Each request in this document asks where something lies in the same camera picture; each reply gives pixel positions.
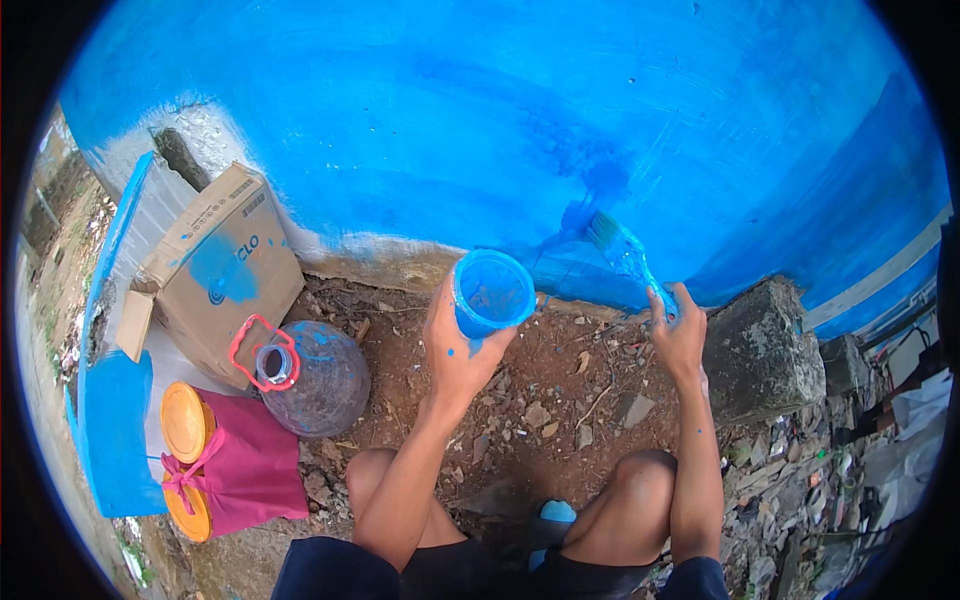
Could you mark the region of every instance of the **barcode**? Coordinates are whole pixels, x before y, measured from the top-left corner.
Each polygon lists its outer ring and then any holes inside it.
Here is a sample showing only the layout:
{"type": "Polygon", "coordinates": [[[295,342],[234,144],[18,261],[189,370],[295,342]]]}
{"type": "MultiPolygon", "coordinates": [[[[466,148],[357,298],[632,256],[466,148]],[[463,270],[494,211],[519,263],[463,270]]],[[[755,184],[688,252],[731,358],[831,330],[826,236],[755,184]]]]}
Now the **barcode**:
{"type": "Polygon", "coordinates": [[[245,189],[247,189],[248,187],[250,187],[251,185],[253,185],[253,180],[247,179],[246,181],[244,181],[244,182],[240,185],[240,187],[238,187],[238,188],[236,188],[235,190],[233,190],[233,193],[230,194],[230,199],[231,199],[231,200],[235,199],[237,196],[239,196],[240,194],[242,194],[243,191],[244,191],[245,189]]]}
{"type": "Polygon", "coordinates": [[[247,204],[247,207],[243,209],[243,216],[246,217],[253,212],[255,208],[260,206],[260,203],[263,202],[263,193],[261,192],[259,196],[253,199],[253,201],[247,204]]]}

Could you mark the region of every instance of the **pink cloth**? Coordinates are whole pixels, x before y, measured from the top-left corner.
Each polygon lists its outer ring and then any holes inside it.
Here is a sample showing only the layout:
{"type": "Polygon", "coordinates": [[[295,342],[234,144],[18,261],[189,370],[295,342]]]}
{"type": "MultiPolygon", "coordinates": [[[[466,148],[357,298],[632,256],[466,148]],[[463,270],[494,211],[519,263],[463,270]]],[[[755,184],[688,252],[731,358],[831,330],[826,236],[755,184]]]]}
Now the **pink cloth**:
{"type": "Polygon", "coordinates": [[[297,471],[297,436],[281,427],[267,407],[256,400],[195,389],[213,411],[217,430],[191,466],[172,456],[160,456],[171,475],[163,489],[175,491],[190,515],[193,508],[183,486],[206,492],[212,538],[277,516],[309,516],[297,471]],[[187,472],[180,473],[182,467],[188,467],[187,472]],[[200,467],[204,468],[202,476],[195,473],[200,467]]]}

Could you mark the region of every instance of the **knee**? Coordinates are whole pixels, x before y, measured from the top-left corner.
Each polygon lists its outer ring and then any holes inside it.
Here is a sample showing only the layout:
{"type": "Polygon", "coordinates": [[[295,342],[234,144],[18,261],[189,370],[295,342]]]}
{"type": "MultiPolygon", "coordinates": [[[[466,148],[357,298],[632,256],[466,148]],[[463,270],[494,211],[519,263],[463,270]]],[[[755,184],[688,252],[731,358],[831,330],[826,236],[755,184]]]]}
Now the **knee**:
{"type": "Polygon", "coordinates": [[[367,495],[380,484],[396,456],[396,450],[377,448],[364,450],[347,463],[347,490],[351,497],[367,495]]]}
{"type": "Polygon", "coordinates": [[[677,459],[663,450],[631,452],[616,465],[613,482],[623,492],[642,495],[645,501],[673,501],[677,459]]]}

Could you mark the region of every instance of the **box flap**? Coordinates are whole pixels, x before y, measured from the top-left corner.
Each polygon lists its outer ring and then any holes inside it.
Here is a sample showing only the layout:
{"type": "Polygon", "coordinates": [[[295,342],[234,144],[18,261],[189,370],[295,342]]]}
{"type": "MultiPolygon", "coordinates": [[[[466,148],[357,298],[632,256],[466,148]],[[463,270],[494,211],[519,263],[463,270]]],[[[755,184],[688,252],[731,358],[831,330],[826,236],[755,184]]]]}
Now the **box flap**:
{"type": "Polygon", "coordinates": [[[246,206],[250,196],[262,187],[259,174],[234,162],[197,195],[144,259],[140,265],[144,279],[163,288],[206,236],[234,210],[246,206]]]}
{"type": "Polygon", "coordinates": [[[134,363],[140,362],[143,341],[150,329],[150,315],[154,311],[155,297],[153,294],[134,290],[128,290],[124,295],[123,314],[120,316],[120,326],[114,341],[134,363]]]}

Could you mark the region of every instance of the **bottle neck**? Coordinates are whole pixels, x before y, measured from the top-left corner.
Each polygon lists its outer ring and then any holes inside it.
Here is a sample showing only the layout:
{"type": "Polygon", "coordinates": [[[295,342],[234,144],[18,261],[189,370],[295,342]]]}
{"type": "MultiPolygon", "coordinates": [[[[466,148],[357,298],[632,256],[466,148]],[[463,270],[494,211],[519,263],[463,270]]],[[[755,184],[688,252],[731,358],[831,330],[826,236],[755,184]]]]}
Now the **bottle neck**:
{"type": "Polygon", "coordinates": [[[283,346],[269,344],[256,353],[256,372],[265,380],[278,385],[290,378],[294,362],[290,351],[283,346]]]}

